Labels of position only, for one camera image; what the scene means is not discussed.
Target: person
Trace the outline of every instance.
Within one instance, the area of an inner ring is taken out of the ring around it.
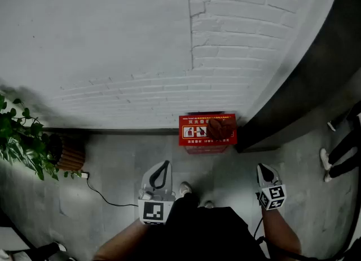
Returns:
[[[325,169],[325,182],[330,182],[342,174],[345,174],[361,164],[361,102],[357,103],[350,112],[347,112],[347,119],[352,120],[354,129],[328,154],[325,148],[320,150],[320,158]],[[349,150],[357,148],[356,154],[348,158],[338,166],[335,163]]]
[[[0,250],[0,261],[43,261],[58,251],[66,252],[67,250],[64,245],[57,242],[53,242],[36,249],[24,250],[14,254]]]
[[[137,219],[96,252],[93,261],[119,260],[266,260],[247,224],[230,207],[217,208],[212,202],[198,207],[199,199],[183,182],[182,196],[173,204],[165,225],[144,225]],[[280,213],[262,208],[266,238],[274,245],[301,253],[297,235]],[[273,260],[291,258],[269,247]]]

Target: gray tile floor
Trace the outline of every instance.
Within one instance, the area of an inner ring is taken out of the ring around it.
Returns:
[[[332,133],[327,126],[272,152],[190,156],[178,147],[177,136],[91,135],[84,167],[90,183],[117,204],[137,201],[142,175],[168,159],[173,186],[190,182],[201,202],[231,206],[254,232],[261,209],[256,200],[256,165],[279,170],[288,199],[280,210],[300,237],[303,253],[325,258],[343,245],[350,228],[358,187],[356,170],[330,183],[323,182],[321,147],[333,148],[349,130]],[[85,179],[60,177],[38,180],[33,172],[14,164],[0,165],[0,202],[3,211],[36,246],[62,242],[78,261],[90,260],[97,248],[138,217],[133,207],[109,206],[88,189]],[[258,235],[263,234],[263,227]],[[58,253],[52,260],[65,260]]]

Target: forearm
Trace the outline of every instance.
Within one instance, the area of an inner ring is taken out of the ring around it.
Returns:
[[[93,260],[96,261],[119,261],[125,260],[139,245],[149,229],[139,219],[130,224],[122,232],[105,243]]]
[[[277,209],[267,211],[262,207],[263,226],[266,238],[274,245],[296,254],[301,253],[301,243],[291,227],[286,223]],[[291,261],[292,258],[279,254],[268,246],[270,256],[279,261]]]

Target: fire extinguisher box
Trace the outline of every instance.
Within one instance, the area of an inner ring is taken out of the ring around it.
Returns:
[[[179,116],[179,145],[184,146],[188,154],[222,153],[229,145],[237,144],[237,130],[229,138],[213,140],[207,137],[209,119],[226,120],[235,114],[207,114]]]

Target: potted plant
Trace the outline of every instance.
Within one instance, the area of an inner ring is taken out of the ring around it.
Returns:
[[[30,115],[20,99],[12,103],[23,108],[21,117],[16,116],[15,108],[4,111],[7,102],[0,95],[0,157],[10,163],[16,160],[22,162],[41,180],[44,180],[44,171],[58,180],[59,169],[65,171],[65,177],[69,174],[73,179],[75,175],[81,176],[85,161],[83,148],[69,138],[44,133],[43,124]]]

